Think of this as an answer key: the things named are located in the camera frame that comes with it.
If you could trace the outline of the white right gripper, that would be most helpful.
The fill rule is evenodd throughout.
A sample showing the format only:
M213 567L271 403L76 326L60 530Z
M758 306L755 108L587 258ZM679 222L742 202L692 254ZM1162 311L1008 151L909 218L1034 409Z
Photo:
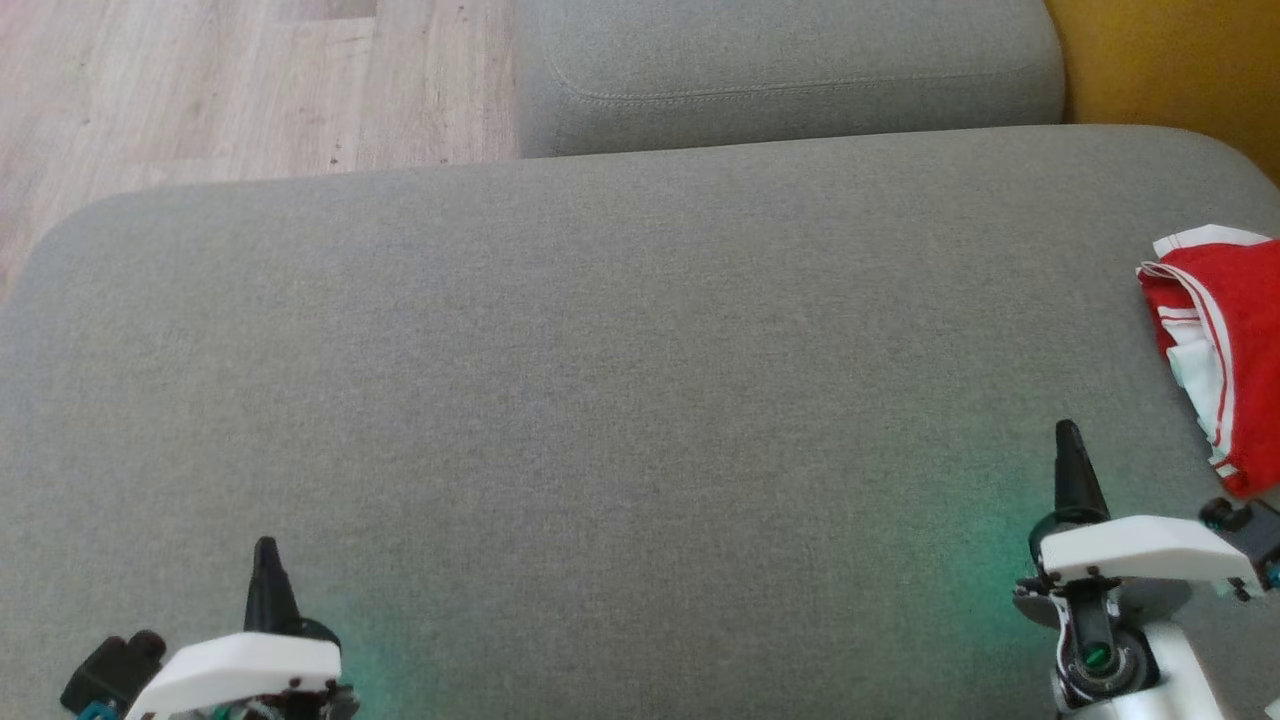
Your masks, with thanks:
M1129 584L1125 611L1144 623L1176 612L1187 602L1188 583L1210 583L1222 593L1228 578L1253 579L1245 555L1201 520L1111 519L1075 421L1056 423L1055 447L1053 510L1073 521L1046 518L1030 533L1037 574L1019 580L1012 592L1025 618L1056 628L1051 597L1098 582L1106 588Z

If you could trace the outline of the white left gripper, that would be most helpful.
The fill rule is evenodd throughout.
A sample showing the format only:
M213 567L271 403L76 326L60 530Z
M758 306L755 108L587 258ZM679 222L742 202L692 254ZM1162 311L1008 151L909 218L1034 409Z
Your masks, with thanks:
M260 537L244 632L178 650L131 702L125 720L355 720L340 642L301 618L276 539Z

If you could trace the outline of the red and white jersey top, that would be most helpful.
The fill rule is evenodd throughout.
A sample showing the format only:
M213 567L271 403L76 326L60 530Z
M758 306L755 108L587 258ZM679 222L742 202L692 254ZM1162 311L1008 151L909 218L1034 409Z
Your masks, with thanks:
M1236 498L1280 488L1280 238L1202 225L1135 269L1158 352Z

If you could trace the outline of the large grey sofa seat cushion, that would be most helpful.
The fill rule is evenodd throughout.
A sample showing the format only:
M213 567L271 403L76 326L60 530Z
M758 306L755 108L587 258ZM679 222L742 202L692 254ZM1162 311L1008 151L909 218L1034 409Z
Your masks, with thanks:
M1211 223L1280 190L1108 126L95 202L0 306L0 720L238 630L260 536L366 720L1052 720L1055 423L1219 492L1135 275Z

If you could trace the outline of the yellow sofa back cushion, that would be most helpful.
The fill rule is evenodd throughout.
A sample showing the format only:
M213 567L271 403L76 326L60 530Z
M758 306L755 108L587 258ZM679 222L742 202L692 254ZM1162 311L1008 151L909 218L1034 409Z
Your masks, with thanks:
M1280 186L1280 0L1044 0L1073 124L1187 129Z

